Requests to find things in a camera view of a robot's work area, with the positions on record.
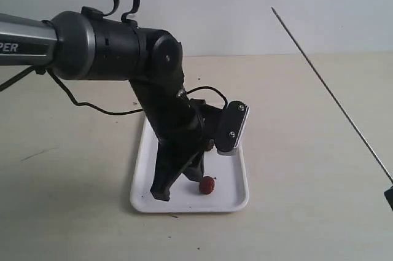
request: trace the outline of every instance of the metal rod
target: metal rod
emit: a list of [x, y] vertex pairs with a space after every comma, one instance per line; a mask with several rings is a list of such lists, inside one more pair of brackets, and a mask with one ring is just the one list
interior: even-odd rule
[[315, 72], [315, 74], [317, 75], [318, 79], [322, 82], [323, 86], [326, 88], [326, 90], [329, 92], [330, 96], [333, 98], [333, 100], [336, 102], [337, 106], [341, 109], [341, 111], [343, 112], [343, 114], [345, 115], [345, 117], [347, 118], [348, 122], [352, 125], [353, 129], [355, 129], [356, 133], [359, 135], [359, 137], [361, 138], [361, 140], [363, 140], [364, 144], [367, 146], [368, 150], [371, 152], [371, 154], [373, 155], [373, 157], [375, 158], [375, 160], [378, 162], [378, 164], [380, 165], [380, 167], [382, 168], [382, 170], [385, 172], [386, 176], [389, 178], [389, 180], [393, 183], [393, 178], [392, 176], [389, 174], [388, 170], [386, 169], [386, 167], [383, 165], [382, 161], [379, 159], [379, 157], [377, 156], [377, 154], [375, 153], [375, 151], [373, 150], [373, 148], [371, 147], [371, 145], [367, 142], [367, 140], [365, 139], [365, 137], [363, 136], [363, 134], [360, 132], [360, 130], [358, 129], [358, 127], [355, 125], [355, 123], [352, 121], [352, 119], [350, 118], [350, 116], [347, 114], [347, 112], [344, 110], [344, 108], [342, 107], [342, 105], [340, 104], [340, 102], [337, 100], [336, 96], [334, 96], [333, 92], [330, 90], [330, 88], [327, 86], [326, 82], [323, 80], [323, 78], [321, 77], [321, 75], [318, 73], [318, 71], [316, 70], [316, 68], [314, 67], [314, 65], [312, 64], [311, 60], [309, 60], [309, 58], [307, 57], [306, 53], [303, 51], [303, 49], [300, 47], [299, 43], [296, 41], [296, 39], [293, 37], [293, 35], [291, 34], [291, 32], [289, 31], [289, 29], [287, 28], [287, 26], [285, 25], [285, 23], [282, 21], [281, 17], [278, 15], [277, 11], [275, 11], [275, 9], [272, 7], [271, 8], [274, 15], [277, 17], [277, 19], [279, 20], [280, 24], [282, 25], [282, 27], [285, 29], [285, 31], [287, 32], [287, 34], [289, 35], [289, 37], [292, 39], [292, 41], [295, 43], [296, 47], [299, 49], [300, 53], [304, 56], [304, 58], [306, 59], [306, 61], [308, 62], [309, 66], [311, 67], [311, 69], [313, 69], [313, 71]]

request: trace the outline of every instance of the beige table surface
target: beige table surface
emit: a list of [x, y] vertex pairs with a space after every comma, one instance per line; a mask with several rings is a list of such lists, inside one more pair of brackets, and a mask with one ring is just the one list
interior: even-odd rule
[[[393, 53], [311, 59], [393, 171]], [[0, 68], [0, 81], [17, 71]], [[185, 58], [184, 71], [187, 88], [212, 85], [251, 107], [246, 208], [134, 212], [143, 115], [77, 108], [31, 75], [0, 94], [1, 260], [392, 259], [389, 181], [301, 56]], [[126, 82], [67, 84], [106, 109], [139, 106]]]

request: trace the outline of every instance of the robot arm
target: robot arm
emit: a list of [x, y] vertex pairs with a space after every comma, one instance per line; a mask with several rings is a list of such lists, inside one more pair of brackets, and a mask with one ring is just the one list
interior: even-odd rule
[[[203, 177], [203, 154], [214, 140], [220, 154], [236, 150], [248, 107], [233, 101], [223, 109], [188, 99], [184, 89], [182, 46], [162, 29], [140, 28], [126, 18], [105, 19], [91, 7], [65, 11], [50, 21], [0, 15], [0, 66], [31, 65], [30, 70], [67, 80], [128, 80], [158, 138], [152, 195], [169, 200], [169, 188], [184, 173]], [[21, 79], [22, 72], [16, 79]]]

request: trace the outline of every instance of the small red object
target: small red object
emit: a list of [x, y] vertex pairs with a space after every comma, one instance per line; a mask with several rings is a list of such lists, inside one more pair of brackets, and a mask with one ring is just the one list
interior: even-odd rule
[[199, 182], [199, 191], [204, 195], [209, 195], [214, 190], [214, 179], [210, 176], [205, 176]]

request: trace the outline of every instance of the white tray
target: white tray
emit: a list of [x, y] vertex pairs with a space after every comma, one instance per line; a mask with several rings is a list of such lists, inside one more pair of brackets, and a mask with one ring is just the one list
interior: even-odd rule
[[172, 185], [169, 202], [158, 201], [150, 193], [154, 178], [158, 141], [150, 123], [145, 119], [139, 146], [130, 201], [139, 212], [235, 212], [243, 209], [249, 200], [243, 150], [226, 157], [216, 149], [204, 155], [204, 175], [216, 178], [216, 186], [210, 195], [199, 193], [199, 183], [189, 181], [183, 174]]

